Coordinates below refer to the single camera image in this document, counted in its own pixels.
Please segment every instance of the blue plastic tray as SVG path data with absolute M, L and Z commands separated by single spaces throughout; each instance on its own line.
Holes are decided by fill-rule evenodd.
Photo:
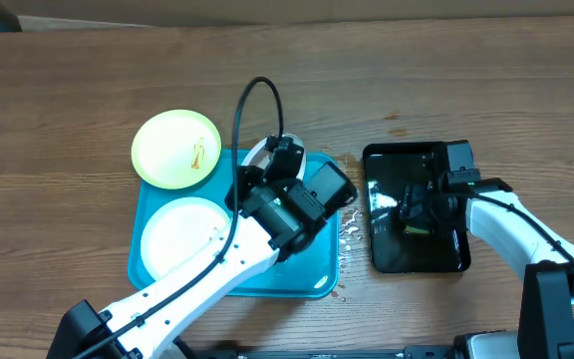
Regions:
M 249 153 L 238 151 L 241 163 Z M 154 283 L 141 259 L 141 236 L 149 218 L 166 203 L 186 196 L 198 196 L 225 206 L 225 195 L 231 186 L 231 150 L 223 150 L 216 168 L 210 176 L 192 187 L 169 190 L 161 189 L 143 181 L 132 247 L 128 261 L 128 277 L 139 290 Z M 324 154 L 308 154 L 305 168 L 306 181 L 324 163 L 333 161 Z M 334 214 L 314 242 L 302 253 L 293 255 L 283 263 L 277 263 L 268 271 L 245 281 L 229 292 L 229 295 L 262 296 L 281 298 L 322 298 L 329 294 L 338 281 L 338 214 Z

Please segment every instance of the black cable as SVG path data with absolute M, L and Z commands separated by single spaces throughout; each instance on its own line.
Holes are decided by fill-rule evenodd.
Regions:
M 524 213 L 523 211 L 517 209 L 512 204 L 506 204 L 501 200 L 491 198 L 491 197 L 488 197 L 485 195 L 480 195 L 477 193 L 451 193 L 451 192 L 445 192 L 445 193 L 438 193 L 435 195 L 430 195 L 430 196 L 424 198 L 423 200 L 421 200 L 421 202 L 434 201 L 434 200 L 439 199 L 439 198 L 447 198 L 447 197 L 480 199 L 480 200 L 484 200 L 484 201 L 487 201 L 489 203 L 493 203 L 495 205 L 498 205 L 498 206 L 500 206 L 500 207 L 502 207 L 502 208 L 504 208 L 510 212 L 517 214 L 519 217 L 524 219 L 528 224 L 530 224 L 530 226 L 532 226 L 537 232 L 539 232 L 539 234 L 542 237 L 544 237 L 544 239 L 548 242 L 548 244 L 550 244 L 553 247 L 553 249 L 558 251 L 564 258 L 566 258 L 566 260 L 568 260 L 569 263 L 571 263 L 571 265 L 574 266 L 574 257 L 558 241 L 556 241 L 548 233 L 548 231 L 546 231 L 546 229 L 544 229 L 539 223 L 537 223 L 537 221 L 535 219 L 533 219 L 530 215 Z
M 238 224 L 238 130 L 240 128 L 240 118 L 243 115 L 243 107 L 245 106 L 245 101 L 251 92 L 251 89 L 254 85 L 258 84 L 259 82 L 263 82 L 269 86 L 272 93 L 274 94 L 274 98 L 276 99 L 276 107 L 278 109 L 278 140 L 283 136 L 283 108 L 280 103 L 280 96 L 278 95 L 278 90 L 276 86 L 271 82 L 271 80 L 267 79 L 264 76 L 258 76 L 254 78 L 247 86 L 245 90 L 243 90 L 240 99 L 238 100 L 238 106 L 236 107 L 236 112 L 234 113 L 234 124 L 231 133 L 231 176 L 232 176 L 232 218 L 231 218 L 231 227 L 229 228 L 229 234 L 227 235 L 227 240 L 223 245 L 223 249 L 214 257 L 214 260 L 207 265 L 205 269 L 203 269 L 198 275 L 196 275 L 192 280 L 187 282 L 187 284 L 183 285 L 180 289 L 176 292 L 172 293 L 168 298 L 162 300 L 157 305 L 153 306 L 152 308 L 148 309 L 145 313 L 139 315 L 135 319 L 133 319 L 130 323 L 124 325 L 121 329 L 117 330 L 116 332 L 112 333 L 106 339 L 100 341 L 99 343 L 91 346 L 87 350 L 83 351 L 74 359 L 84 359 L 97 351 L 101 348 L 105 347 L 106 345 L 110 344 L 111 342 L 117 340 L 120 336 L 127 333 L 129 330 L 133 329 L 136 326 L 140 326 L 145 323 L 145 320 L 150 318 L 153 314 L 158 312 L 159 310 L 163 309 L 166 305 L 170 304 L 173 300 L 181 296 L 184 292 L 186 292 L 189 288 L 194 286 L 198 283 L 201 279 L 203 279 L 218 263 L 220 263 L 223 258 L 225 257 L 225 253 L 229 249 L 231 242 L 234 240 L 234 234 L 236 233 L 236 225 Z

